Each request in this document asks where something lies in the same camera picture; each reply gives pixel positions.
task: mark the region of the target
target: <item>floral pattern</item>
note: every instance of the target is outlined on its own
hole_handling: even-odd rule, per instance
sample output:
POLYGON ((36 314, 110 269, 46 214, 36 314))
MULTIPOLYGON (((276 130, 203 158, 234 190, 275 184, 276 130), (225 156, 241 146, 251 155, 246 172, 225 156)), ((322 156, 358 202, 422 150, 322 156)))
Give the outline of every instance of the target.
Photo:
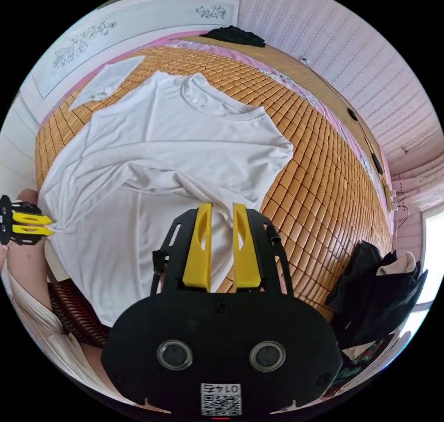
POLYGON ((227 10, 221 5, 213 5, 211 8, 205 8, 203 6, 199 6, 196 8, 196 12, 205 18, 225 18, 227 15, 227 10))
POLYGON ((68 63, 75 60, 76 57, 83 54, 89 46, 89 42, 93 40, 97 35, 101 34, 107 36, 112 29, 117 26, 117 22, 105 22, 99 23, 94 26, 90 26, 86 31, 70 39, 70 45, 63 48, 59 48, 54 53, 52 61, 52 67, 59 69, 64 67, 68 63))

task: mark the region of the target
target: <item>black jacket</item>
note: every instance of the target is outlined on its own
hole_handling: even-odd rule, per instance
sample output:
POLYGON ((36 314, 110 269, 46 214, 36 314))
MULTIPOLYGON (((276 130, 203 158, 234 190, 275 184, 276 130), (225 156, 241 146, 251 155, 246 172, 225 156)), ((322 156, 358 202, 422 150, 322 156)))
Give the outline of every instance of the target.
POLYGON ((397 259, 396 251, 381 257, 376 247, 360 243, 326 305, 335 315, 331 325, 340 349, 384 338, 398 328, 415 306, 427 271, 416 263, 411 273, 377 276, 378 268, 397 259))

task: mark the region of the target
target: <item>white t-shirt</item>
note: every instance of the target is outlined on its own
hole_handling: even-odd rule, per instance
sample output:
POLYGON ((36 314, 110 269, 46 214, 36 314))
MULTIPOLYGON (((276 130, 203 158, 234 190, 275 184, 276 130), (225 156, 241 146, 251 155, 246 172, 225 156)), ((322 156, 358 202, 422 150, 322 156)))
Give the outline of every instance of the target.
POLYGON ((293 155, 263 107, 245 105, 201 74, 157 71, 97 111, 61 151, 39 195, 62 265, 113 326, 149 296, 152 251, 174 219, 211 202, 211 291, 232 259, 232 205, 259 209, 293 155))

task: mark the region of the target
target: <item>white sleeve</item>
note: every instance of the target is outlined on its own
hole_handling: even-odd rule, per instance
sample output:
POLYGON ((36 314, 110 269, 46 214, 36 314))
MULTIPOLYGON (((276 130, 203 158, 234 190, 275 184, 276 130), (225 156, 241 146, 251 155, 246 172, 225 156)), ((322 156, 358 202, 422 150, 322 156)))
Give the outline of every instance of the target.
POLYGON ((63 372, 86 386, 125 404, 133 402, 117 395, 100 380, 72 334, 65 334, 58 317, 21 287, 9 273, 12 304, 23 326, 41 351, 63 372))

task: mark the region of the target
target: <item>screw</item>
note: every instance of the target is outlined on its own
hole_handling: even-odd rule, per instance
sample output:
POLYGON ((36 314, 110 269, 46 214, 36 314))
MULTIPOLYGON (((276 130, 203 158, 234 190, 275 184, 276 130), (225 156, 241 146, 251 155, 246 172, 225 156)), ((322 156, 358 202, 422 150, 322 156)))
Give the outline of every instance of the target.
POLYGON ((218 300, 215 305, 215 310, 217 312, 226 312, 228 311, 228 303, 223 300, 218 300))
POLYGON ((316 385, 325 386, 328 385, 331 382, 331 380, 332 380, 332 375, 330 373, 325 373, 319 377, 319 379, 316 381, 316 385))

